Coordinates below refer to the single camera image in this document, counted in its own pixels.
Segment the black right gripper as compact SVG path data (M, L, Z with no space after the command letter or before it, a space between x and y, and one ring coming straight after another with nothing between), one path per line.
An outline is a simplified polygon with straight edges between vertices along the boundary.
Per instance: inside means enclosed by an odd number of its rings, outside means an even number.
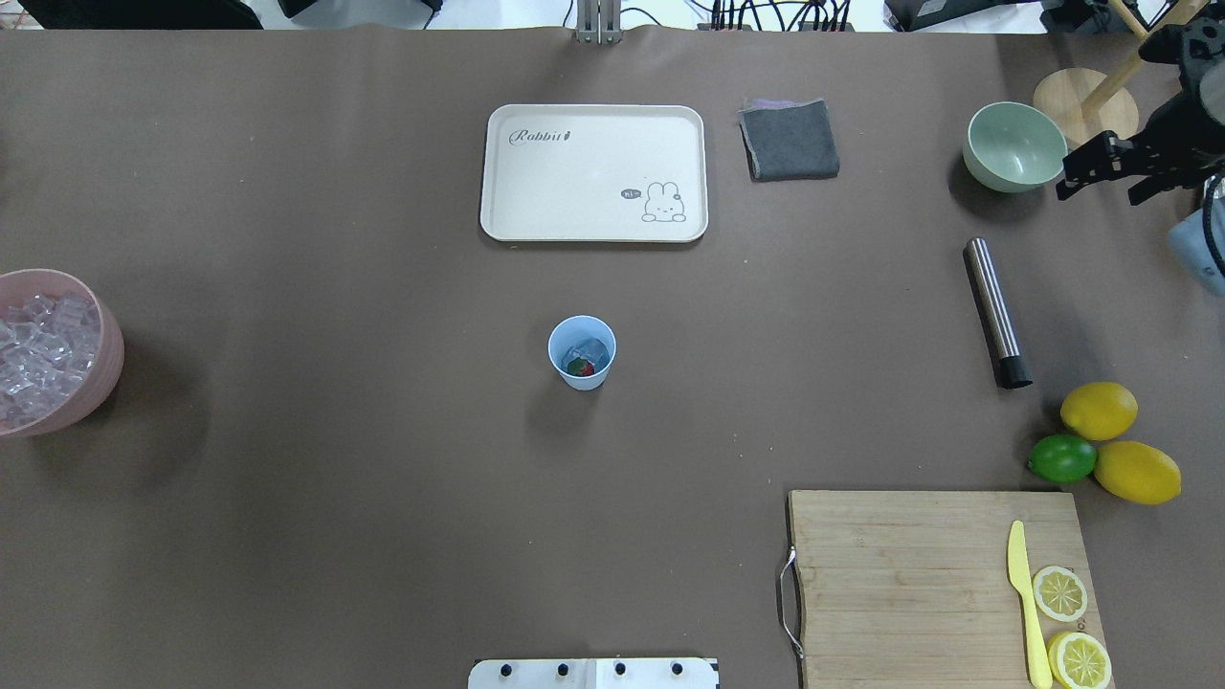
M1062 161L1058 201L1080 188L1149 174L1129 188L1129 205L1158 192L1203 188L1223 167L1223 21L1189 18L1156 29L1139 48L1150 64L1178 67L1180 92L1152 113L1134 143L1115 131L1095 135Z

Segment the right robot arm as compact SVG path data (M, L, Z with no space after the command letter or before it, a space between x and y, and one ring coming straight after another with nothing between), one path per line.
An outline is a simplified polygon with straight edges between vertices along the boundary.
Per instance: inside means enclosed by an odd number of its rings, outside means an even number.
M1129 205L1174 188L1202 192L1200 208L1169 230L1167 242L1182 266L1212 294L1223 294L1223 9L1212 4L1181 25L1167 25L1138 49L1145 63L1178 67L1181 91L1129 137L1104 130L1062 161L1058 200L1080 188L1138 177Z

